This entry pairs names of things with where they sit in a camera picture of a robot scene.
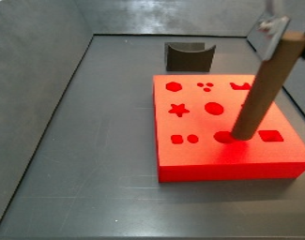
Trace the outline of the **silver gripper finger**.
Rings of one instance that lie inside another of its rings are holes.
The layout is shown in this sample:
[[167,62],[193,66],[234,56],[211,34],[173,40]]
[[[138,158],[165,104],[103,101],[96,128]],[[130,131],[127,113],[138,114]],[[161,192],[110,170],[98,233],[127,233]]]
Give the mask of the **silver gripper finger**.
[[262,61],[272,59],[274,50],[290,22],[288,16],[262,18],[257,24],[258,55]]

